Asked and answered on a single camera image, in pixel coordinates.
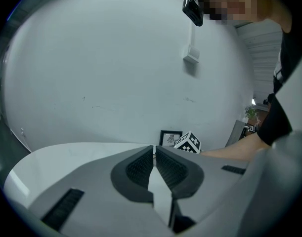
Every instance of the ceiling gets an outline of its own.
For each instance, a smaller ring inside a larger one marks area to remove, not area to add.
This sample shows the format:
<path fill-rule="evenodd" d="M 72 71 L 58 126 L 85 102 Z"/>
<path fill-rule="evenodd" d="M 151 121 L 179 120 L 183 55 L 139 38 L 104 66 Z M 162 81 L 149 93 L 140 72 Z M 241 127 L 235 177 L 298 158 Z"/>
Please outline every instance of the ceiling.
<path fill-rule="evenodd" d="M 29 15 L 48 1 L 21 0 L 0 35 L 0 57 L 19 26 Z M 270 20 L 251 24 L 232 20 L 228 23 L 237 28 L 238 36 L 251 54 L 255 74 L 254 98 L 257 106 L 266 110 L 261 103 L 268 94 L 273 93 L 273 71 L 282 40 L 281 28 Z"/>

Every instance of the gray floor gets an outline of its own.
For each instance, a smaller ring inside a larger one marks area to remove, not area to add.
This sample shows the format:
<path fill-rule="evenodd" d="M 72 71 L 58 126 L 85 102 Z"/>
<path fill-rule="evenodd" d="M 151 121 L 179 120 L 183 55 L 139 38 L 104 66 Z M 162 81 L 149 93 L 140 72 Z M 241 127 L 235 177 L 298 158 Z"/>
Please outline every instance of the gray floor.
<path fill-rule="evenodd" d="M 17 140 L 10 129 L 0 122 L 0 185 L 3 187 L 11 169 L 30 152 Z"/>

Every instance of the forearm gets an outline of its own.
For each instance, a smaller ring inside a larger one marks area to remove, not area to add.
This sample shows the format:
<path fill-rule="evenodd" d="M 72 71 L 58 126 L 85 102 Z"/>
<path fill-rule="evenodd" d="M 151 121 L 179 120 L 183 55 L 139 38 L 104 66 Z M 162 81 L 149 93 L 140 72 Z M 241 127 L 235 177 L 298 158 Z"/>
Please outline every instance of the forearm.
<path fill-rule="evenodd" d="M 231 158 L 239 160 L 251 160 L 256 151 L 261 148 L 269 148 L 270 146 L 264 143 L 257 133 L 239 140 L 237 143 L 218 150 L 202 152 L 203 156 Z"/>

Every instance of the black picture frame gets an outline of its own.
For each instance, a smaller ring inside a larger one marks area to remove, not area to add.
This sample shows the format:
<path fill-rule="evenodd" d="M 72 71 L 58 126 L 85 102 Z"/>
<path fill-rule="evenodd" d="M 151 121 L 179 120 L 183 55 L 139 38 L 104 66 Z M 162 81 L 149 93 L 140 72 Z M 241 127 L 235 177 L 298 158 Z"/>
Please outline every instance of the black picture frame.
<path fill-rule="evenodd" d="M 161 130 L 161 135 L 160 135 L 160 146 L 163 145 L 163 137 L 164 134 L 169 133 L 169 134 L 179 134 L 180 137 L 182 136 L 182 131 L 167 131 L 167 130 Z"/>

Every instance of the white table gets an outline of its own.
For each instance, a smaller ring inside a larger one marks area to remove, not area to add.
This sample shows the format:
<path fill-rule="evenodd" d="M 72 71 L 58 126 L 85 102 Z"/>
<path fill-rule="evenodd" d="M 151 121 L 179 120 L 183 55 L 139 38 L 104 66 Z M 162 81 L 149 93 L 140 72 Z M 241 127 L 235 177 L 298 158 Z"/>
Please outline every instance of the white table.
<path fill-rule="evenodd" d="M 69 143 L 42 148 L 24 157 L 14 166 L 7 176 L 3 190 L 8 198 L 29 208 L 43 191 L 79 166 L 145 146 L 149 144 Z M 156 168 L 151 173 L 148 190 L 154 194 L 154 209 L 168 223 L 171 192 Z"/>

